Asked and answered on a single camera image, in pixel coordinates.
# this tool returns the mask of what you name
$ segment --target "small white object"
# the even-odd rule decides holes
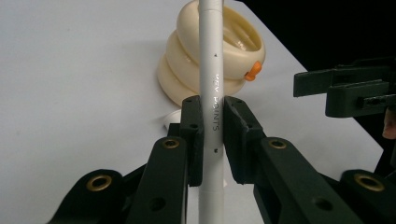
[[[180,123],[180,118],[181,118],[181,109],[168,114],[163,119],[163,125],[165,125],[166,130],[169,130],[169,125],[171,123]]]

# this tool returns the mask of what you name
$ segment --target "white tube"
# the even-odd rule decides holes
[[[224,223],[223,2],[199,0],[200,95],[205,125],[199,223]]]

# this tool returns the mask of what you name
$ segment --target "dark floor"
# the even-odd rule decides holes
[[[396,13],[391,1],[334,2],[242,0],[308,71],[396,55]],[[375,170],[389,165],[394,141],[382,137],[384,114],[355,120],[384,148]]]

